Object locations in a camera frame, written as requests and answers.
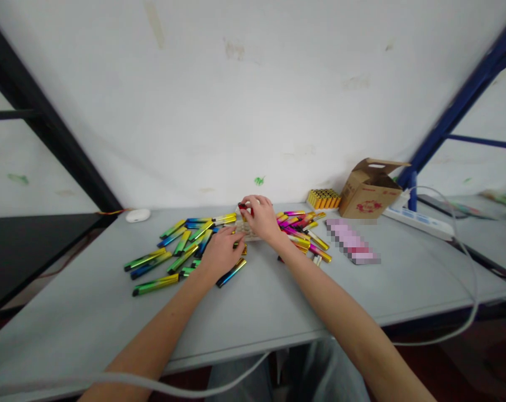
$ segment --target blue metal frame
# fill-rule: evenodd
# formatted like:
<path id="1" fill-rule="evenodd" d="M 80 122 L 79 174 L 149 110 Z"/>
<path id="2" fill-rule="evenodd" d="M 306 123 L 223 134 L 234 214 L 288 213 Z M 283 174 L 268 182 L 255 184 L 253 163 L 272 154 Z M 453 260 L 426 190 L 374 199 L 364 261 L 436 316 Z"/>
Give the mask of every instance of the blue metal frame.
<path id="1" fill-rule="evenodd" d="M 464 86 L 456 94 L 452 103 L 443 112 L 437 124 L 428 134 L 411 160 L 398 177 L 398 184 L 406 189 L 410 186 L 413 173 L 418 174 L 447 139 L 469 141 L 506 148 L 506 142 L 452 135 L 454 128 L 475 104 L 497 75 L 506 68 L 506 28 L 495 41 Z"/>
<path id="2" fill-rule="evenodd" d="M 505 141 L 497 141 L 497 140 L 488 140 L 487 138 L 476 138 L 476 137 L 467 137 L 467 136 L 459 136 L 456 134 L 449 134 L 446 136 L 448 140 L 458 140 L 458 141 L 465 141 L 465 142 L 473 142 L 473 143 L 480 143 L 483 145 L 489 145 L 489 146 L 496 146 L 499 148 L 506 148 L 506 142 Z"/>

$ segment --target right hand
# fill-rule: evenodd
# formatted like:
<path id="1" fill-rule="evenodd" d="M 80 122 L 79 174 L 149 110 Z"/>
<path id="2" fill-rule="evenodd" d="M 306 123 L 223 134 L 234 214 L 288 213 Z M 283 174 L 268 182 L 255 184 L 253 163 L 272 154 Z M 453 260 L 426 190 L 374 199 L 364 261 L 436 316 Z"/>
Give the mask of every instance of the right hand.
<path id="1" fill-rule="evenodd" d="M 246 218 L 251 229 L 262 240 L 272 243 L 287 237 L 277 224 L 275 219 L 274 206 L 268 198 L 262 195 L 248 195 L 242 200 L 243 204 L 249 203 L 248 207 L 253 209 L 255 217 L 241 209 L 240 212 Z"/>

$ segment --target jeans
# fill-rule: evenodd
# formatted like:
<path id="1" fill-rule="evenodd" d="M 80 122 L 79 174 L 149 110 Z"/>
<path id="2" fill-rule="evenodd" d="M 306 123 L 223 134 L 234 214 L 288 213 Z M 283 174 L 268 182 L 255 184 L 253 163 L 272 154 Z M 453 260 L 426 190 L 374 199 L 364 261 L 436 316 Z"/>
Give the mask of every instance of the jeans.
<path id="1" fill-rule="evenodd" d="M 258 359 L 260 355 L 214 365 L 208 388 L 231 382 L 253 366 Z M 287 401 L 370 402 L 363 377 L 337 341 L 332 338 L 290 348 L 285 370 L 291 384 Z M 272 399 L 273 392 L 266 359 L 240 384 L 223 394 L 206 398 L 206 401 L 264 402 Z"/>

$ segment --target white cable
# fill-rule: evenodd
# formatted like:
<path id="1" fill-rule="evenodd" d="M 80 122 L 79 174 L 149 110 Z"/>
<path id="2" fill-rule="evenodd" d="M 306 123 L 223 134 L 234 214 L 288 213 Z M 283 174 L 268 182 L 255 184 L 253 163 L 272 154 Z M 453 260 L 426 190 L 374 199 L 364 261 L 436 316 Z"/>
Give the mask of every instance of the white cable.
<path id="1" fill-rule="evenodd" d="M 450 334 L 446 334 L 446 335 L 439 337 L 437 339 L 433 339 L 431 341 L 425 341 L 425 342 L 415 342 L 415 343 L 393 342 L 393 345 L 395 345 L 395 346 L 426 346 L 426 345 L 431 345 L 431 344 L 443 342 L 443 341 L 446 341 L 447 339 L 450 339 L 450 338 L 454 338 L 455 336 L 458 336 L 459 334 L 461 334 L 463 331 L 465 331 L 466 329 L 468 329 L 472 325 L 472 323 L 475 320 L 476 313 L 478 312 L 478 305 L 479 305 L 478 278 L 476 277 L 475 262 L 472 260 L 471 255 L 469 254 L 469 252 L 465 248 L 465 245 L 461 242 L 460 236 L 458 235 L 458 226 L 456 224 L 456 218 L 454 216 L 454 208 L 453 208 L 452 204 L 450 202 L 448 202 L 447 198 L 443 194 L 441 194 L 439 191 L 437 191 L 434 188 L 427 187 L 427 186 L 415 186 L 415 187 L 411 187 L 409 190 L 413 190 L 416 188 L 425 188 L 425 189 L 432 190 L 433 192 L 439 194 L 439 196 L 443 199 L 443 201 L 448 205 L 448 208 L 450 209 L 450 214 L 452 215 L 452 224 L 454 226 L 454 239 L 460 245 L 461 249 L 467 255 L 467 257 L 469 258 L 469 261 L 471 263 L 472 277 L 474 280 L 474 291 L 473 291 L 473 295 L 471 295 L 471 293 L 469 291 L 467 291 L 467 292 L 469 293 L 469 295 L 471 296 L 471 298 L 473 300 L 473 305 L 472 305 L 471 313 L 469 314 L 469 317 L 468 317 L 467 321 L 465 322 L 465 324 L 463 324 L 460 328 L 451 332 Z"/>
<path id="2" fill-rule="evenodd" d="M 209 396 L 229 391 L 229 389 L 233 388 L 245 377 L 251 374 L 259 366 L 259 364 L 261 364 L 264 361 L 264 359 L 267 358 L 268 355 L 269 355 L 268 352 L 265 353 L 257 361 L 257 363 L 255 363 L 249 370 L 244 372 L 234 381 L 229 382 L 229 384 L 204 391 L 190 391 L 181 388 L 175 388 L 172 387 L 171 385 L 163 384 L 162 382 L 158 382 L 155 380 L 149 380 L 145 377 L 140 377 L 134 374 L 104 372 L 99 374 L 89 374 L 82 376 L 60 377 L 57 379 L 24 381 L 24 382 L 17 382 L 14 384 L 9 383 L 0 384 L 0 396 L 18 394 L 22 392 L 26 393 L 33 391 L 41 391 L 45 389 L 59 388 L 73 385 L 86 386 L 87 383 L 94 383 L 94 382 L 121 382 L 123 384 L 136 385 L 143 388 L 151 389 L 153 391 L 158 391 L 164 394 L 178 396 L 180 398 L 190 398 L 190 399 L 207 398 Z"/>
<path id="3" fill-rule="evenodd" d="M 443 199 L 443 201 L 448 205 L 450 209 L 450 213 L 452 215 L 452 223 L 454 226 L 454 239 L 456 242 L 460 245 L 461 249 L 464 251 L 464 253 L 469 258 L 469 261 L 471 263 L 472 268 L 472 275 L 474 279 L 474 293 L 471 295 L 473 299 L 473 306 L 471 313 L 469 314 L 469 317 L 464 325 L 462 325 L 457 330 L 451 332 L 450 334 L 444 335 L 442 337 L 439 337 L 437 339 L 433 339 L 431 341 L 425 341 L 425 342 L 416 342 L 416 343 L 399 343 L 399 342 L 393 342 L 393 345 L 395 346 L 426 346 L 431 345 L 439 342 L 446 341 L 447 339 L 454 338 L 455 336 L 461 334 L 463 331 L 468 329 L 473 321 L 475 320 L 476 313 L 478 312 L 478 305 L 479 305 L 479 297 L 478 297 L 478 279 L 476 276 L 476 267 L 475 263 L 471 258 L 471 255 L 465 248 L 465 245 L 460 241 L 460 237 L 458 235 L 458 227 L 456 223 L 456 218 L 454 216 L 454 208 L 448 202 L 447 198 L 441 194 L 439 191 L 437 191 L 434 188 L 427 187 L 427 186 L 415 186 L 411 187 L 409 190 L 413 190 L 416 188 L 425 188 L 428 190 L 432 190 L 433 192 L 439 194 L 439 196 Z M 252 368 L 244 372 L 241 376 L 239 376 L 234 381 L 230 382 L 227 385 L 223 385 L 217 388 L 212 388 L 205 391 L 190 391 L 185 390 L 181 388 L 175 388 L 167 384 L 163 384 L 162 382 L 149 380 L 145 377 L 136 376 L 133 374 L 124 374 L 124 373 L 111 373 L 111 372 L 104 372 L 100 374 L 91 374 L 91 375 L 85 375 L 85 376 L 75 376 L 75 377 L 63 377 L 58 379 L 50 379 L 50 380 L 35 380 L 35 381 L 25 381 L 25 382 L 18 382 L 15 384 L 0 384 L 0 396 L 3 395 L 11 395 L 11 394 L 18 394 L 22 392 L 32 392 L 32 391 L 40 391 L 43 389 L 51 389 L 51 388 L 58 388 L 58 387 L 64 387 L 64 386 L 72 386 L 72 385 L 86 385 L 87 383 L 94 383 L 94 382 L 122 382 L 123 384 L 130 384 L 130 385 L 136 385 L 143 388 L 151 389 L 153 391 L 158 391 L 164 394 L 178 396 L 181 398 L 207 398 L 209 396 L 221 394 L 225 391 L 228 391 L 229 389 L 236 386 L 240 381 L 242 381 L 245 377 L 247 377 L 249 374 L 255 370 L 259 364 L 261 364 L 264 359 L 266 359 L 268 356 L 268 353 L 265 353 L 257 363 L 253 365 Z"/>

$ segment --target finger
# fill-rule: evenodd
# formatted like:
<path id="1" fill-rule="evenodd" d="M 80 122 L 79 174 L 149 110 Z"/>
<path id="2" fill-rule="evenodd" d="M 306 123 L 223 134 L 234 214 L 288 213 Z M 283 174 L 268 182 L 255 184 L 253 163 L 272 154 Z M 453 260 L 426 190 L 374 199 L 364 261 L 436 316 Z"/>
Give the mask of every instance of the finger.
<path id="1" fill-rule="evenodd" d="M 260 203 L 259 199 L 256 195 L 247 195 L 242 200 L 242 204 L 245 204 L 246 202 L 250 203 L 249 207 L 254 207 L 255 205 L 258 205 Z"/>
<path id="2" fill-rule="evenodd" d="M 220 230 L 218 230 L 218 232 L 216 234 L 223 235 L 223 236 L 230 235 L 234 229 L 235 229 L 235 226 L 225 226 L 225 227 L 221 228 Z"/>
<path id="3" fill-rule="evenodd" d="M 257 195 L 255 194 L 254 197 L 259 200 L 260 204 L 261 205 L 269 205 L 268 202 L 266 202 L 266 197 L 262 196 L 262 195 Z"/>
<path id="4" fill-rule="evenodd" d="M 266 205 L 270 205 L 270 206 L 273 206 L 273 204 L 271 203 L 270 199 L 268 197 L 265 197 L 263 195 L 258 195 L 257 197 L 259 197 L 260 199 L 262 199 Z"/>
<path id="5" fill-rule="evenodd" d="M 242 240 L 246 235 L 245 232 L 236 232 L 235 234 L 230 235 L 229 237 L 232 240 L 232 243 L 236 243 L 238 240 Z"/>
<path id="6" fill-rule="evenodd" d="M 240 256 L 242 255 L 243 251 L 244 251 L 244 248 L 246 248 L 246 244 L 244 243 L 244 238 L 242 237 L 240 239 L 240 242 L 238 243 L 238 246 L 236 246 L 236 248 L 234 249 L 234 251 L 232 252 L 234 255 L 236 255 L 236 260 L 238 261 L 238 259 L 240 259 Z"/>
<path id="7" fill-rule="evenodd" d="M 251 214 L 246 211 L 245 209 L 240 209 L 240 212 L 242 213 L 242 215 L 244 216 L 244 218 L 246 218 L 246 220 L 248 222 L 251 222 L 253 220 L 253 217 L 251 216 Z"/>

